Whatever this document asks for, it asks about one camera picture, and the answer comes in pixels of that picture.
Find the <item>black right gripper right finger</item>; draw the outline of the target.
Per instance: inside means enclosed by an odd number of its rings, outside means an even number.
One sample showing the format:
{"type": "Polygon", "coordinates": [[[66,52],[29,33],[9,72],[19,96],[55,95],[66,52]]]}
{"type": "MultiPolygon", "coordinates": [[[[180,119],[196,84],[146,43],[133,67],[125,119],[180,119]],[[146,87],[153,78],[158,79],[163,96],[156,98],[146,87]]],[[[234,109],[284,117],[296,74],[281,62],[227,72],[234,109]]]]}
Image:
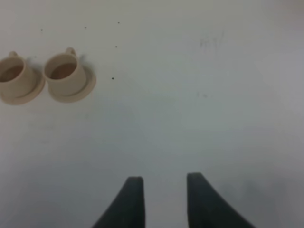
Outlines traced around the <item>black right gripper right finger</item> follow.
{"type": "Polygon", "coordinates": [[[252,228],[201,173],[187,174],[187,216],[189,228],[252,228]]]}

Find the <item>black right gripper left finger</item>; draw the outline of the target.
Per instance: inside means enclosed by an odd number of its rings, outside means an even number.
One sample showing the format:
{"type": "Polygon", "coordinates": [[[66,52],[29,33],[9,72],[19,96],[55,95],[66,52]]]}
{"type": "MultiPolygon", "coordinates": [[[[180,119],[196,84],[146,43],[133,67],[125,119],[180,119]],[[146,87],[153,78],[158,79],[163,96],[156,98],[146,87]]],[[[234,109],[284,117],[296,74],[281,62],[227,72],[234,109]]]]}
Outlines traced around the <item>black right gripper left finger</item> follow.
{"type": "Polygon", "coordinates": [[[129,177],[111,205],[93,225],[94,228],[145,227],[144,181],[129,177]]]}

